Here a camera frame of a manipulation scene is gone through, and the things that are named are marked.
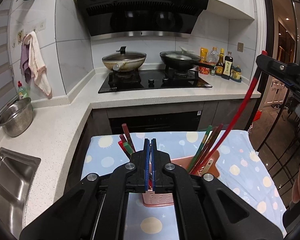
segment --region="black glass cooktop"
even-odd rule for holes
[[[109,73],[98,93],[163,88],[212,88],[197,71],[178,73],[167,70],[135,70],[129,73]]]

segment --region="blue polka dot tablecloth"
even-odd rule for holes
[[[170,159],[193,156],[205,132],[132,133],[136,151],[143,149],[144,139],[156,138],[157,148],[170,154]],[[109,174],[129,160],[118,145],[119,135],[91,138],[82,176],[95,172]],[[285,206],[266,167],[254,151],[246,131],[232,130],[218,148],[216,167],[219,180],[243,200],[277,225],[286,235],[282,224]],[[142,194],[129,194],[124,239],[178,240],[178,228],[173,205],[145,207]]]

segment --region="kitchen sink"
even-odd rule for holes
[[[26,203],[40,158],[0,149],[0,219],[19,239],[25,220]]]

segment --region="bolt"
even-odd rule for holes
[[[134,165],[133,163],[127,163],[127,164],[125,165],[125,167],[126,167],[127,170],[132,170],[132,169],[135,168],[135,165]]]
[[[167,164],[165,165],[165,168],[166,168],[168,171],[172,171],[172,170],[175,168],[175,166],[174,166],[173,163],[167,163]]]
[[[213,175],[211,175],[210,173],[206,173],[206,174],[204,174],[203,179],[206,181],[212,181]]]
[[[88,179],[89,181],[94,181],[94,180],[96,180],[97,178],[98,178],[98,175],[95,174],[95,173],[90,173],[90,174],[87,176],[87,179]]]

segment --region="range hood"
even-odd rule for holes
[[[209,0],[77,0],[92,39],[189,37]]]

